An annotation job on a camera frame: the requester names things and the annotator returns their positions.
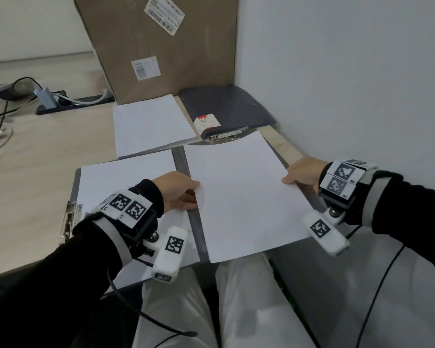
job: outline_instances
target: sheet of paper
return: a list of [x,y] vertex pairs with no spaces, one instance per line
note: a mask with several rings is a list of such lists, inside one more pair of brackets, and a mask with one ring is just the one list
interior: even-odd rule
[[130,156],[197,138],[172,95],[113,105],[116,155]]
[[209,146],[184,146],[212,263],[295,242],[312,210],[259,132]]
[[[170,150],[149,155],[132,157],[119,161],[84,166],[77,202],[82,204],[82,214],[91,211],[112,192],[135,186],[144,178],[152,180],[157,176],[175,171],[173,155]],[[181,266],[200,261],[195,239],[191,232],[190,220],[186,211],[172,210],[158,220],[158,232],[165,234],[169,227],[178,226],[190,231],[186,253]],[[155,257],[143,256],[144,260],[154,262]],[[121,270],[115,279],[119,288],[151,278],[151,268],[133,260]]]

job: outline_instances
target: leg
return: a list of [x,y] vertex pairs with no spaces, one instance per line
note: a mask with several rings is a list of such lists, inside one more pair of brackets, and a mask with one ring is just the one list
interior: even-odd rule
[[[208,303],[191,267],[181,269],[172,284],[155,280],[146,282],[142,297],[144,313],[175,329],[198,332],[198,337],[175,337],[160,347],[218,347]],[[153,348],[172,334],[141,317],[132,347]]]
[[315,348],[263,253],[220,263],[216,282],[223,348]]

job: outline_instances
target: white wall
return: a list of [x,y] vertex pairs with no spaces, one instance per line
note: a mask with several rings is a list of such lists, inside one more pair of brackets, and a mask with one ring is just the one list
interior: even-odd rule
[[91,50],[73,0],[0,0],[0,62]]
[[[305,154],[373,161],[435,188],[435,0],[240,0],[236,85]],[[363,230],[338,258],[312,239],[274,253],[323,348],[354,346],[399,247]],[[361,347],[435,347],[435,268],[413,251]]]

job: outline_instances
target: hand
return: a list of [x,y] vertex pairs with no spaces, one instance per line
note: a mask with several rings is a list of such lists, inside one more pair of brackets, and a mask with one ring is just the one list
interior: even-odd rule
[[180,172],[172,171],[153,180],[163,195],[164,213],[172,209],[196,209],[197,199],[194,189],[200,182],[192,180]]
[[287,168],[289,174],[282,178],[282,183],[299,182],[304,184],[304,186],[299,185],[303,193],[318,193],[320,174],[327,164],[328,162],[314,157],[303,157]]

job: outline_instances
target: cardboard box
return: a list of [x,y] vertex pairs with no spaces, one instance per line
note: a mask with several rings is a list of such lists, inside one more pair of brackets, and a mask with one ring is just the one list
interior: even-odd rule
[[[174,35],[152,11],[168,0],[74,1],[118,104],[233,84],[238,0],[172,0],[184,14]],[[136,73],[132,62],[152,57],[134,63]],[[160,75],[138,80],[157,74],[155,62]]]

